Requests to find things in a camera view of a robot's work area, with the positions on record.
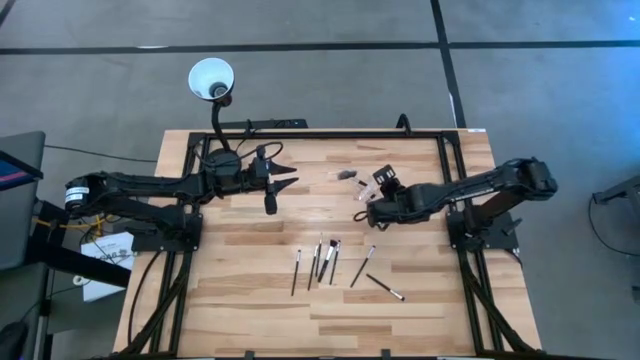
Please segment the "black power strip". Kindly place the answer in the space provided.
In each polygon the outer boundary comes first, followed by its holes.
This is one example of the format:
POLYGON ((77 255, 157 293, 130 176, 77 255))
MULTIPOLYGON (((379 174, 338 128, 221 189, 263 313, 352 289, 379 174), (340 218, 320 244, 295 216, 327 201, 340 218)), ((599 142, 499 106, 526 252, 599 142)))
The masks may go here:
MULTIPOLYGON (((246 120, 237 122, 223 122, 220 124, 222 129, 241 129, 245 130, 246 120)), ((305 119, 269 119, 269 120, 251 120, 256 129, 275 129, 275 128, 308 128, 305 119)))

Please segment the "black metal stand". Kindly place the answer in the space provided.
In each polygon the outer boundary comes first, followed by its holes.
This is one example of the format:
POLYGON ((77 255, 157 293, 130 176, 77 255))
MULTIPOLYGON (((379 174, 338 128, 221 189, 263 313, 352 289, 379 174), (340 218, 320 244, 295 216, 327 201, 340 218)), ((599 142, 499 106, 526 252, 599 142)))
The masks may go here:
POLYGON ((640 175, 592 195, 596 204, 606 204, 616 198, 626 198, 633 206, 640 207, 640 175))

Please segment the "dark monitor colourful screen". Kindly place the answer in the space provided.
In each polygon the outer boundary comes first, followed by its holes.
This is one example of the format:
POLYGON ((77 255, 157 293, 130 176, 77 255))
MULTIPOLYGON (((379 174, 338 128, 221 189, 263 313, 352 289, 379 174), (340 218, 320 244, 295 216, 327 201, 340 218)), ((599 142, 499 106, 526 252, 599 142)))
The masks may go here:
POLYGON ((43 173, 25 162, 0 151, 0 191, 43 179, 43 173))

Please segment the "white paper sheet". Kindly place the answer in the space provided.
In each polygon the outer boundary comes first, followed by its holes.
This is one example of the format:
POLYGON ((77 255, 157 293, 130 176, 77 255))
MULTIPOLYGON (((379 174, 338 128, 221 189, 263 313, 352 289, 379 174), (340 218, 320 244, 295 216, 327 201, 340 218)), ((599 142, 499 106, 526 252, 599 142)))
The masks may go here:
MULTIPOLYGON (((134 264, 133 240, 134 236, 128 232, 107 235, 99 237, 93 242, 83 244, 81 253, 131 270, 134 264)), ((82 286, 83 301, 85 303, 97 301, 126 289, 126 287, 88 280, 82 276, 76 276, 74 284, 82 286)))

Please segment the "grey desk panel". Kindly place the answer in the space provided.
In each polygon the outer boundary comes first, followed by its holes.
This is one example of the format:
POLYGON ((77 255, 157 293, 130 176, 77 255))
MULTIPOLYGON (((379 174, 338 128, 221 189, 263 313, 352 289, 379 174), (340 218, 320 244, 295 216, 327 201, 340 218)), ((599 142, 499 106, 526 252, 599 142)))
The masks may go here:
MULTIPOLYGON (((45 138, 42 131, 0 137, 0 151, 41 171, 45 138)), ((0 191, 0 271, 24 263, 37 182, 0 191)))

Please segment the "black stand beam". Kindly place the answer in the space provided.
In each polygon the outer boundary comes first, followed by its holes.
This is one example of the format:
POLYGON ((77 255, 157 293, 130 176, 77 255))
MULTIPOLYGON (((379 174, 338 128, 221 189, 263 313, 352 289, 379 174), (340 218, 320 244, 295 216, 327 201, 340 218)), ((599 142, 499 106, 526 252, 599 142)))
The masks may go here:
POLYGON ((34 203, 35 224, 26 242, 25 265, 45 264, 48 268, 82 276, 114 286, 126 287, 131 271, 63 246, 70 230, 69 215, 47 201, 34 203))

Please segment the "black aluminium table frame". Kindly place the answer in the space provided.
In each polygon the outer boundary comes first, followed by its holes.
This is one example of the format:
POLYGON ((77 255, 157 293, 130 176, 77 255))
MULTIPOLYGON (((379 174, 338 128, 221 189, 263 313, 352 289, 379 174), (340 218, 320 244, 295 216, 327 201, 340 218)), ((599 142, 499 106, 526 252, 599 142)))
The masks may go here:
POLYGON ((164 321, 161 350, 172 339, 181 357, 259 358, 379 357, 474 353, 473 326, 492 344, 484 313, 471 317, 446 219, 394 225, 378 231, 353 215, 362 208, 349 189, 327 173, 362 173, 391 165, 404 184, 441 183, 495 165, 486 133, 467 130, 347 130, 302 133, 285 130, 274 159, 296 168, 299 180, 264 212, 261 194, 215 200, 202 209, 204 232, 193 255, 183 319, 164 321), (324 234, 320 266, 310 291, 314 248, 324 234), (341 240, 333 285, 332 256, 317 281, 331 240, 341 240), (372 245, 376 250, 353 288, 350 283, 372 245), (296 252, 301 260, 290 295, 296 252), (375 284, 369 273, 406 297, 402 302, 375 284))

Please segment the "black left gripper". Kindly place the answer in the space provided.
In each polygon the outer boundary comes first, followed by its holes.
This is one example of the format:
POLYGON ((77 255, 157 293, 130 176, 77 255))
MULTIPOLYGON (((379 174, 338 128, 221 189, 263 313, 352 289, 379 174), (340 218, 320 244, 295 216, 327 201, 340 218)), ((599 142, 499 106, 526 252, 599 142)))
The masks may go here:
MULTIPOLYGON (((266 159, 266 146, 258 145, 255 150, 255 157, 247 169, 250 187, 253 190, 263 190, 265 192, 264 206, 267 215, 277 213, 276 193, 299 180, 298 177, 284 180, 270 180, 270 161, 266 159)), ((296 168, 272 164, 273 175, 283 175, 296 172, 296 168)))

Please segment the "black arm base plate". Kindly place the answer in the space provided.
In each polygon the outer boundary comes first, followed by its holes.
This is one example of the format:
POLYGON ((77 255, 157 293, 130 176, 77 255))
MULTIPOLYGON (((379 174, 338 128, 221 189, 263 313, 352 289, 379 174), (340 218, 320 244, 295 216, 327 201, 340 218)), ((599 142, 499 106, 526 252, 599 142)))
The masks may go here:
POLYGON ((474 252, 479 249, 515 250, 519 247, 515 228, 522 222, 504 213, 493 220, 481 220, 469 211, 446 215, 452 248, 474 252))
POLYGON ((187 214, 186 226, 177 230, 160 230, 155 225, 127 227, 133 235, 133 252, 192 252, 200 247, 203 216, 187 214))

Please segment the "black computer mouse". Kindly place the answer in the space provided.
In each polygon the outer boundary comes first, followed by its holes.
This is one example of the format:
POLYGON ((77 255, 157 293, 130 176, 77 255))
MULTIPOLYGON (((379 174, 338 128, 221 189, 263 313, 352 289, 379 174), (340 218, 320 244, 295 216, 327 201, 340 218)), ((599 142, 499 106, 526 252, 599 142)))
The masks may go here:
POLYGON ((0 330, 0 360, 21 360, 28 326, 12 322, 0 330))

